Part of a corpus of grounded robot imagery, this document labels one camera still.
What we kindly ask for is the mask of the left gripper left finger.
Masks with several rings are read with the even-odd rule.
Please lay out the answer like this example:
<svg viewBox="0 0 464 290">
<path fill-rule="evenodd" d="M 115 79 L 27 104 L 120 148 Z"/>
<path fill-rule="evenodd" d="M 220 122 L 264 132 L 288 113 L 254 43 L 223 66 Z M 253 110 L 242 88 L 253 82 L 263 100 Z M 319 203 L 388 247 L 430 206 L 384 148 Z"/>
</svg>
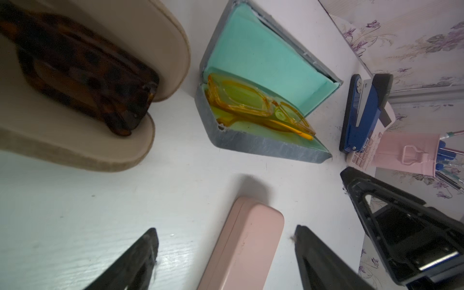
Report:
<svg viewBox="0 0 464 290">
<path fill-rule="evenodd" d="M 148 229 L 88 290 L 146 290 L 157 262 L 159 240 L 155 228 Z"/>
</svg>

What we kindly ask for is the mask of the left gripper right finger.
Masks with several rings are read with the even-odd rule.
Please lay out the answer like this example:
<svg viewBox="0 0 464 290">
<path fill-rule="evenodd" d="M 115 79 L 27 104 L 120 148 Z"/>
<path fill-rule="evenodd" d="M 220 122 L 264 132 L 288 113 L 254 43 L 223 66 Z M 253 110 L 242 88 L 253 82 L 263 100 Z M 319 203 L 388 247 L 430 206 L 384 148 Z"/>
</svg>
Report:
<svg viewBox="0 0 464 290">
<path fill-rule="evenodd" d="M 308 227 L 298 225 L 294 239 L 304 290 L 372 289 Z"/>
</svg>

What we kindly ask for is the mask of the grey teal-lined glasses case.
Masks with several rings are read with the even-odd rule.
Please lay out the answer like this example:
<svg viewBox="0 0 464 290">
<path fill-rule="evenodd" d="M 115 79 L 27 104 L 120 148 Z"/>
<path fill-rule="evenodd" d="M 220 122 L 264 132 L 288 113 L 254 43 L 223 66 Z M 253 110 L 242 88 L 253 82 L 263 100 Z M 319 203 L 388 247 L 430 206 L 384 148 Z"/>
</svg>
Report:
<svg viewBox="0 0 464 290">
<path fill-rule="evenodd" d="M 307 117 L 342 81 L 271 15 L 252 1 L 229 1 L 200 64 L 195 103 L 210 141 L 218 148 L 320 164 L 332 157 L 316 137 L 307 140 L 239 121 L 230 127 L 216 119 L 206 92 L 210 73 L 226 73 L 279 95 Z"/>
</svg>

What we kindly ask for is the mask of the pink case white sunglasses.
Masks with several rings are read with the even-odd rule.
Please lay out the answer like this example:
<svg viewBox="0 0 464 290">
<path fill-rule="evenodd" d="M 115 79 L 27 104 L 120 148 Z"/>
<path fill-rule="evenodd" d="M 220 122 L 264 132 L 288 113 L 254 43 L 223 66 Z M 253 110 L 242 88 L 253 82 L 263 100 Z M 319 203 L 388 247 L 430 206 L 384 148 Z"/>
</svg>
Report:
<svg viewBox="0 0 464 290">
<path fill-rule="evenodd" d="M 280 211 L 255 199 L 235 200 L 199 290 L 262 290 L 282 236 Z"/>
</svg>

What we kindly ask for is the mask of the beige case brown glasses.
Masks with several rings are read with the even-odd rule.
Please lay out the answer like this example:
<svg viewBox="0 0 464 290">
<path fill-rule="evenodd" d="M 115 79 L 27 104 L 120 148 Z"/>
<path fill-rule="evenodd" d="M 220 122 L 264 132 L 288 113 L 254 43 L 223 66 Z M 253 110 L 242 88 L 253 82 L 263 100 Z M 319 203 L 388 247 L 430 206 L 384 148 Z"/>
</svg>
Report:
<svg viewBox="0 0 464 290">
<path fill-rule="evenodd" d="M 161 1 L 2 1 L 1 149 L 97 172 L 149 153 L 148 110 L 190 67 Z"/>
</svg>

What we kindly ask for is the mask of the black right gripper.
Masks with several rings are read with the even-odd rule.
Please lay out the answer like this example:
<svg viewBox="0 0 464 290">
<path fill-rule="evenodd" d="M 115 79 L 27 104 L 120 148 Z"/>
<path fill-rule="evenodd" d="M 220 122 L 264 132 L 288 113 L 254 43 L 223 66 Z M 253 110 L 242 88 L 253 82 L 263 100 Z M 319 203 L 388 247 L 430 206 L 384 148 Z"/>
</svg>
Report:
<svg viewBox="0 0 464 290">
<path fill-rule="evenodd" d="M 341 174 L 358 217 L 392 280 L 413 289 L 464 285 L 464 225 L 352 167 Z"/>
</svg>

